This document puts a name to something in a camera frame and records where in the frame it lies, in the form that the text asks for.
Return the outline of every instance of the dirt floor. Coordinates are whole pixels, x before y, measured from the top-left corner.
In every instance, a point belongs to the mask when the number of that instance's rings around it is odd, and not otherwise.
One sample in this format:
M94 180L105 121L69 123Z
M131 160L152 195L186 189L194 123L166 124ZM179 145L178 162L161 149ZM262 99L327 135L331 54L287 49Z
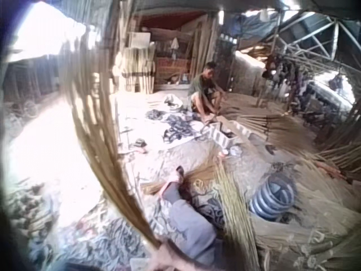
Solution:
M119 93L118 113L123 143L120 150L130 150L129 145L138 138L149 143L146 154L129 152L121 156L130 189L139 199L154 231L182 242L181 234L169 224L169 206L157 196L143 195L140 185L165 180L179 165L189 172L204 163L212 163L221 148L207 138L191 139L172 148L167 148L163 143L157 145L164 131L157 130L158 124L147 122L144 116L147 111L159 108L169 93L184 102L187 99L186 90L159 91L152 95ZM255 103L253 97L230 94L222 104L222 110L232 106L249 107ZM268 108L270 113L283 111L275 103L269 103ZM312 147L314 135L310 133L307 136ZM251 136L250 140L263 153L264 159L252 155L245 148L240 158L227 158L234 174L239 177L237 179L241 180L239 185L248 195L253 194L264 175L278 170L280 166L286 168L294 159L293 155L282 151L269 154L265 149L266 143L255 136ZM130 259L146 256L139 235L103 196L98 181L82 155L69 108L63 100L52 102L24 128L21 135L10 143L6 159L9 206L26 205L21 200L26 193L30 200L40 196L33 207L37 210L36 217L27 219L30 225L40 219L49 222L22 231L30 240L28 248L37 260L39 270L47 270L58 260L95 265L102 270L127 270ZM29 190L42 185L39 191ZM222 228L222 209L217 186L213 182L209 184L199 180L186 196L217 228ZM16 219L25 216L18 213Z

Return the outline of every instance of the wire spool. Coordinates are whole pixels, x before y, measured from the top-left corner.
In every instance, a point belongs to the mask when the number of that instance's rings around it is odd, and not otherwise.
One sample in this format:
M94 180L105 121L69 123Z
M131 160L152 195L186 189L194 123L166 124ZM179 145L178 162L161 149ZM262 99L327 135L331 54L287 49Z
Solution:
M291 179L273 173L253 195L249 208L255 215L275 221L293 205L295 193Z

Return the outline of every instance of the gray pants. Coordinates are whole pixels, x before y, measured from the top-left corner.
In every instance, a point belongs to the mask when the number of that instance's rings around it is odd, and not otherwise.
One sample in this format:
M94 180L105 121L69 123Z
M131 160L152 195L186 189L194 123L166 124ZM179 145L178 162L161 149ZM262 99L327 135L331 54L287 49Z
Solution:
M199 263L214 264L216 232L207 219L181 199L170 209L170 222L184 234L186 242L180 247L184 254Z

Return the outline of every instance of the green t-shirt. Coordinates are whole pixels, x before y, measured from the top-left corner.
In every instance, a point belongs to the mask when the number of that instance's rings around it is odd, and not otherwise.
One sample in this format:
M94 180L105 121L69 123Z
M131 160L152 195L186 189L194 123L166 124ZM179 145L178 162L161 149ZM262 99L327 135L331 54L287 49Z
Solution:
M194 77L191 88L188 92L188 96L191 96L193 93L199 92L200 94L204 94L208 99L209 96L214 91L215 83L212 79L207 79L202 76L202 74Z

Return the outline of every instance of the man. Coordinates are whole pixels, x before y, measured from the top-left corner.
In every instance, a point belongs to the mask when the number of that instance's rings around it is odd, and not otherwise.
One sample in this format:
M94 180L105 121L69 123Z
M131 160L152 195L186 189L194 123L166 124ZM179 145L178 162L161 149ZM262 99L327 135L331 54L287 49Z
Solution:
M213 81L216 66L214 62L208 62L203 72L193 79L188 93L191 109L201 115L203 122L207 121L208 114L213 113L217 115L219 113L221 100L225 98L226 94Z
M164 240L161 247L153 252L149 271L177 270L211 271L219 263L220 243L216 240L216 230L201 214L196 212L179 195L184 170L178 167L160 190L160 196L172 204L169 212L171 224L183 233L185 244L177 248L170 240Z

